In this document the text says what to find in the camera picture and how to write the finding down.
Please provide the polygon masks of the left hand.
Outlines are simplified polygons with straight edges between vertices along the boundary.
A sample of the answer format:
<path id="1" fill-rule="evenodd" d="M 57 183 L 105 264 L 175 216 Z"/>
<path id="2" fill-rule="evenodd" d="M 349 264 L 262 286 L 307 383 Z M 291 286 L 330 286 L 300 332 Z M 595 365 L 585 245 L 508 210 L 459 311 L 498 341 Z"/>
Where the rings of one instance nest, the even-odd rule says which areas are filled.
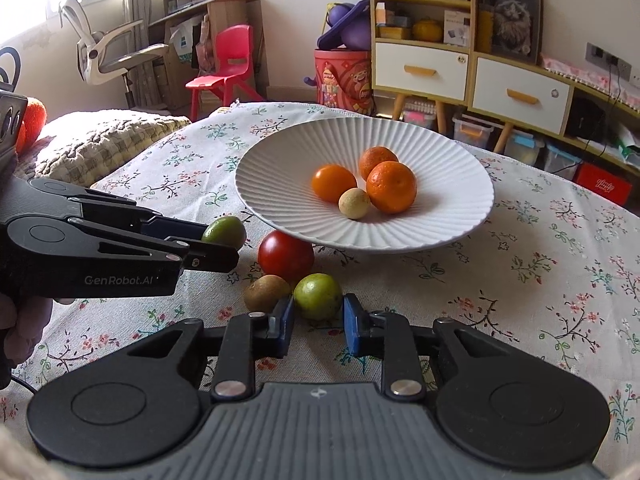
<path id="1" fill-rule="evenodd" d="M 6 388 L 12 370 L 24 363 L 34 352 L 49 324 L 53 304 L 72 304 L 70 298 L 31 296 L 13 300 L 1 295 L 1 388 Z"/>

